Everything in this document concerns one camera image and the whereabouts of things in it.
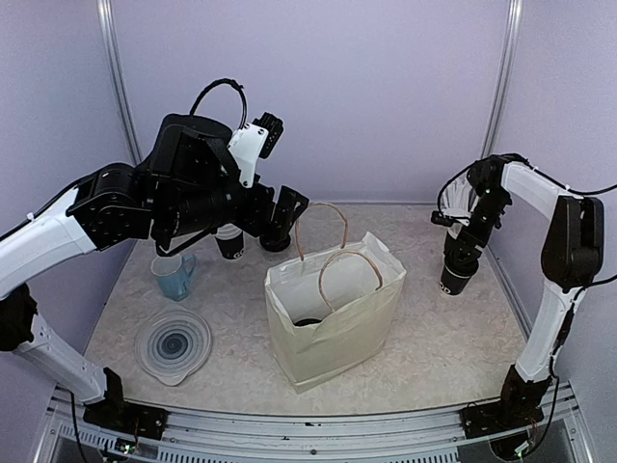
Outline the black cup lid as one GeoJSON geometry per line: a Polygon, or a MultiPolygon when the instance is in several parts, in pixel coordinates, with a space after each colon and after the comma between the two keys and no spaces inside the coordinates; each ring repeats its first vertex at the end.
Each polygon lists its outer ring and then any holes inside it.
{"type": "Polygon", "coordinates": [[[447,278],[469,279],[478,270],[479,262],[477,259],[471,261],[460,261],[445,257],[443,263],[443,275],[447,278]]]}
{"type": "Polygon", "coordinates": [[[306,327],[306,326],[319,324],[320,322],[321,322],[321,319],[319,318],[306,317],[306,318],[302,318],[302,319],[295,321],[293,325],[295,327],[306,327]]]}

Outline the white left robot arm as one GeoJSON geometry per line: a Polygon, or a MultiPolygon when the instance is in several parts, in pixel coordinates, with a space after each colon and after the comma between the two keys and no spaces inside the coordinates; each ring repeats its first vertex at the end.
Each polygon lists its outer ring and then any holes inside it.
{"type": "Polygon", "coordinates": [[[60,267],[126,241],[151,240],[173,257],[234,227],[267,252],[285,250],[308,199],[263,184],[258,161],[283,134],[266,113],[229,128],[170,114],[139,164],[116,162],[80,177],[1,238],[1,348],[24,357],[116,429],[135,419],[120,377],[58,337],[40,310],[36,282],[60,267]]]}

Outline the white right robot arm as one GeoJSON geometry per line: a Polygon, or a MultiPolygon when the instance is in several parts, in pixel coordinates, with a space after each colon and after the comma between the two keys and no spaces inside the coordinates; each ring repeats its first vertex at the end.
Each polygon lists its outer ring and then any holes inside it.
{"type": "Polygon", "coordinates": [[[514,376],[524,385],[546,381],[577,308],[604,261],[604,205],[541,172],[516,153],[476,160],[440,189],[431,221],[447,229],[440,289],[460,294],[479,268],[492,232],[513,198],[549,221],[540,261],[544,275],[539,311],[514,376]]]}

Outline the black paper coffee cup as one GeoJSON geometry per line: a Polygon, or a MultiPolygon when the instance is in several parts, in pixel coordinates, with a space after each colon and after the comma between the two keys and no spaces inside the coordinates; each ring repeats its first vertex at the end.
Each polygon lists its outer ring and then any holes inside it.
{"type": "Polygon", "coordinates": [[[461,294],[478,268],[478,260],[461,263],[456,259],[446,257],[440,278],[440,290],[450,296],[461,294]]]}

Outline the stack of black lids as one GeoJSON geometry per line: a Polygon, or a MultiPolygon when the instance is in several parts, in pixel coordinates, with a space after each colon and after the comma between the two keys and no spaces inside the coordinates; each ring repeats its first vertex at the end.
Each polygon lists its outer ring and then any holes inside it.
{"type": "Polygon", "coordinates": [[[259,245],[261,248],[269,253],[279,253],[286,250],[291,243],[291,237],[287,234],[284,238],[275,239],[268,236],[261,236],[259,238],[259,245]]]}

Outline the cream paper bag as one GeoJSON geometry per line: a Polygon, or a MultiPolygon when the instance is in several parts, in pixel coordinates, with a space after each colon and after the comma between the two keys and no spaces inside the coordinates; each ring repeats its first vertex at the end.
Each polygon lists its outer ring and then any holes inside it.
{"type": "Polygon", "coordinates": [[[264,290],[274,357],[296,393],[309,391],[380,352],[407,271],[371,232],[269,268],[264,290]],[[299,319],[321,319],[295,327],[299,319]]]}

